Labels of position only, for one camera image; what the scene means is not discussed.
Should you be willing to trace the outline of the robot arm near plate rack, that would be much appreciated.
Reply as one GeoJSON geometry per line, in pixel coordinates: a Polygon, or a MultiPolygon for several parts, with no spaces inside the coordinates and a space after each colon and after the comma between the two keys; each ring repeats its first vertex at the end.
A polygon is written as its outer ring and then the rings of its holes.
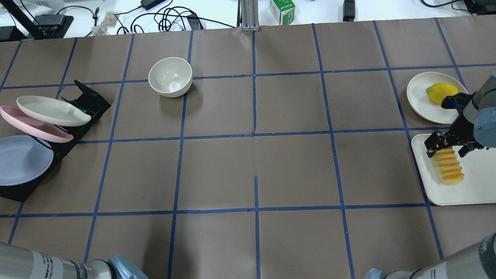
{"type": "Polygon", "coordinates": [[[490,151],[465,180],[427,191],[429,127],[392,92],[192,91],[136,85],[26,202],[1,218],[1,278],[121,278],[121,254],[151,279],[359,279],[432,268],[495,230],[490,151]]]}

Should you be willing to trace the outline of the black bread-side gripper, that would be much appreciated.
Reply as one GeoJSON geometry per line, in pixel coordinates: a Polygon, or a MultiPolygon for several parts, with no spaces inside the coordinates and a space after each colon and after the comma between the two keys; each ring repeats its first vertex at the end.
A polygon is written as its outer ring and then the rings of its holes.
{"type": "Polygon", "coordinates": [[[472,99],[475,95],[475,93],[458,93],[443,100],[441,107],[443,109],[455,109],[458,117],[452,123],[448,132],[434,131],[424,141],[427,157],[432,158],[438,151],[456,145],[462,145],[458,151],[461,158],[465,157],[469,152],[485,148],[474,137],[474,124],[463,114],[463,110],[468,105],[473,104],[472,99]]]}

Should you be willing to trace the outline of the robot arm with bread gripper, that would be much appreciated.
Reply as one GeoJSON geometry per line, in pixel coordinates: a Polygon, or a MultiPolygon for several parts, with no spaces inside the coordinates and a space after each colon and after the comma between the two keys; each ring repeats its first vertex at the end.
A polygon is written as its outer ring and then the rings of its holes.
{"type": "Polygon", "coordinates": [[[496,147],[496,72],[475,92],[463,110],[463,116],[472,124],[475,141],[486,148],[496,147]]]}

